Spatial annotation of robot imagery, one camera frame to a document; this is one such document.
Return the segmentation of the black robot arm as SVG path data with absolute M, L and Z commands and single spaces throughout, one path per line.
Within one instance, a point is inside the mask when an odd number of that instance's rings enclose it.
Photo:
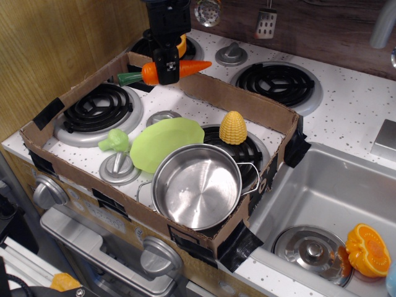
M 144 32 L 152 60 L 157 68 L 159 84 L 179 80 L 181 36 L 191 31 L 190 1 L 145 1 L 149 29 Z

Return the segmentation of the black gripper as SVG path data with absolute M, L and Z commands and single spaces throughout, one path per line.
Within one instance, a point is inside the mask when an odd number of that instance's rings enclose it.
M 149 29 L 145 33 L 159 84 L 179 81 L 179 51 L 176 47 L 181 35 L 191 31 L 189 2 L 146 2 Z

